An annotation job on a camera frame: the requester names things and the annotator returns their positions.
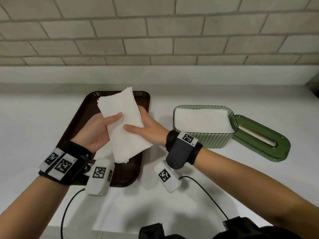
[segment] black cable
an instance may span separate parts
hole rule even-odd
[[[64,222],[64,218],[66,215],[66,211],[68,210],[72,200],[74,199],[74,197],[76,197],[80,192],[84,191],[85,189],[81,189],[80,191],[78,191],[73,197],[72,199],[69,201],[68,205],[66,206],[66,209],[64,211],[63,217],[62,217],[62,221],[61,221],[61,239],[63,239],[63,222]]]
[[[227,215],[223,212],[223,210],[219,207],[219,205],[214,201],[214,199],[210,196],[210,194],[196,180],[194,180],[192,177],[189,177],[189,176],[181,176],[178,179],[182,179],[182,178],[189,178],[189,179],[193,180],[196,184],[198,184],[199,187],[201,187],[205,191],[205,193],[210,197],[210,199],[215,203],[215,205],[217,205],[218,209],[220,209],[220,211],[224,214],[226,219],[229,220]]]

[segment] white tracking device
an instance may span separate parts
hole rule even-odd
[[[181,181],[178,179],[178,176],[171,170],[164,160],[155,165],[154,172],[169,193],[173,193],[181,186]]]
[[[114,167],[114,163],[109,159],[96,160],[88,172],[90,178],[87,181],[85,192],[88,195],[105,195],[110,187]]]

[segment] brown serving tray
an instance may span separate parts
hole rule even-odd
[[[82,102],[80,108],[76,112],[68,128],[65,130],[61,137],[57,147],[60,148],[64,141],[71,140],[86,124],[86,122],[95,114],[99,113],[100,110],[97,106],[97,100],[100,96],[110,96],[120,91],[95,91],[88,94]],[[144,107],[148,112],[150,107],[151,96],[145,91],[133,91],[135,101],[138,105]],[[115,163],[114,174],[111,180],[112,187],[126,187],[132,184],[138,177],[141,170],[143,152],[132,157],[127,163]],[[93,160],[95,154],[92,156],[91,163],[94,164]],[[80,175],[75,185],[86,185],[88,177]]]

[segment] ribbed green plastic container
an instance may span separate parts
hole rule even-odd
[[[195,132],[187,132],[189,135],[198,139],[198,141],[205,148],[222,148],[226,145],[227,141],[232,138],[232,136],[238,130],[238,124],[234,113],[231,109],[225,106],[211,106],[211,105],[180,105],[176,108],[186,108],[186,109],[224,109],[228,111],[228,118],[230,121],[230,125],[232,126],[234,132],[233,133],[195,133]],[[175,109],[173,113],[173,129],[180,132],[175,127]]]

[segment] person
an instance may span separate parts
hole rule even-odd
[[[124,130],[142,136],[152,144],[165,147],[169,130],[139,107],[144,128],[124,125]],[[94,115],[72,139],[96,152],[109,141],[106,125],[122,116],[104,118]],[[194,167],[220,188],[274,226],[296,233],[303,239],[319,235],[319,208],[271,177],[246,165],[202,148]],[[37,177],[0,215],[0,238],[39,238],[48,225],[69,186],[46,177]]]

